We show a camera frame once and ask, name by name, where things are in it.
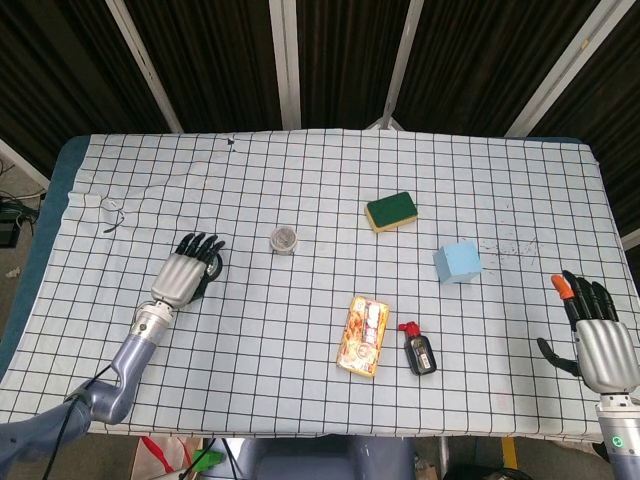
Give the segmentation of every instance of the light blue cube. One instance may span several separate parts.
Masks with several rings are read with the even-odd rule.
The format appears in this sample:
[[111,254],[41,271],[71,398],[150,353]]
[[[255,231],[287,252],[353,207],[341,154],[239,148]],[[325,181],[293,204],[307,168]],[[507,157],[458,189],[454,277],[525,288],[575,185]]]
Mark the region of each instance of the light blue cube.
[[434,260],[441,283],[466,282],[482,271],[478,249],[471,241],[441,247]]

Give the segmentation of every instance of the green object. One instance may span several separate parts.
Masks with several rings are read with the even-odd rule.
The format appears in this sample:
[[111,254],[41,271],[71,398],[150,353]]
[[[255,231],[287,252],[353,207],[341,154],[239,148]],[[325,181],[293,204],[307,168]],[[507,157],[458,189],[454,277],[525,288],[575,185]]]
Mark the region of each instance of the green object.
[[[198,458],[200,458],[201,454],[202,454],[202,450],[196,450],[195,453],[193,454],[193,458],[197,460]],[[221,464],[223,460],[224,460],[223,453],[211,450],[205,453],[204,456],[200,460],[198,460],[198,463],[196,463],[193,466],[193,471],[198,473],[206,472],[207,470],[215,467],[216,465]]]
[[391,230],[418,218],[418,209],[408,192],[369,202],[365,211],[376,232]]

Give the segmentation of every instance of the table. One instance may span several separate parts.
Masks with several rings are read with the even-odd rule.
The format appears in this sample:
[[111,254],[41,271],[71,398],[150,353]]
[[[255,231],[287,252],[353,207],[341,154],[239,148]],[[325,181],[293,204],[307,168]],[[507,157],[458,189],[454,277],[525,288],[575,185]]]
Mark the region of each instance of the table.
[[[374,234],[366,202],[404,190],[418,222]],[[228,267],[179,313],[127,420],[92,431],[597,439],[597,397],[535,344],[573,356],[549,276],[606,279],[640,343],[586,145],[378,130],[93,135],[68,198],[0,384],[0,421],[51,408],[107,365],[172,245],[194,230],[227,242]],[[293,256],[271,254],[281,224],[300,237]],[[462,239],[478,243],[484,271],[440,285],[433,254]],[[335,366],[355,293],[392,308],[373,380]],[[430,339],[436,373],[411,374],[396,328],[406,321]]]

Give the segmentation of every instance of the robotic hand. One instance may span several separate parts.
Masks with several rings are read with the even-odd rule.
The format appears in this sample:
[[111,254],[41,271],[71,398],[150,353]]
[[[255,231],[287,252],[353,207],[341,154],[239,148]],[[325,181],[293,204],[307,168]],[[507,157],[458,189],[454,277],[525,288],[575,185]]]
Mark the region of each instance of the robotic hand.
[[560,358],[538,338],[542,355],[554,367],[600,394],[596,407],[616,480],[640,478],[640,406],[630,393],[640,385],[640,367],[627,327],[618,320],[609,292],[564,270],[552,277],[564,301],[576,344],[577,361]]
[[131,410],[142,372],[149,363],[174,312],[201,298],[222,271],[218,253],[224,242],[204,233],[184,237],[151,287],[154,302],[136,308],[129,335],[109,366],[112,383],[96,377],[83,383],[63,404],[23,422],[0,425],[0,480],[15,459],[35,460],[84,435],[92,420],[115,425]]

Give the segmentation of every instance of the snack box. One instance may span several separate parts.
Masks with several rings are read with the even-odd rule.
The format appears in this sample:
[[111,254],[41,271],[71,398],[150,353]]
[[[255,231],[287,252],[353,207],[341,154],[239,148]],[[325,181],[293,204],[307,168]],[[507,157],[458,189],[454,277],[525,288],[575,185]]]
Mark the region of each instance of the snack box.
[[389,314],[387,304],[354,297],[338,350],[338,366],[365,377],[376,374]]

